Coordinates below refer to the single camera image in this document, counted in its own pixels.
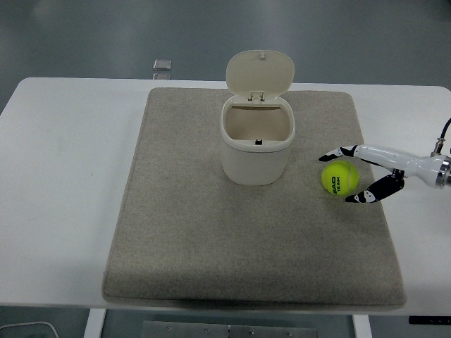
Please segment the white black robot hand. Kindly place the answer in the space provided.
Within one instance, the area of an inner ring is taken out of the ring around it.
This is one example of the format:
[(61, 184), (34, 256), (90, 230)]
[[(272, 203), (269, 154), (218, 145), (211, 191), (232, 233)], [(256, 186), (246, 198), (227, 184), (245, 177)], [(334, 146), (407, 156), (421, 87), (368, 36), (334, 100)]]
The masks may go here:
[(390, 174), (375, 181), (358, 194), (345, 198), (348, 203), (369, 204), (381, 201), (404, 188), (406, 177), (417, 177), (432, 188), (450, 186), (450, 157), (435, 155), (418, 157), (400, 151), (369, 145), (341, 146), (322, 155), (321, 162), (337, 158), (357, 157), (362, 161), (383, 167)]

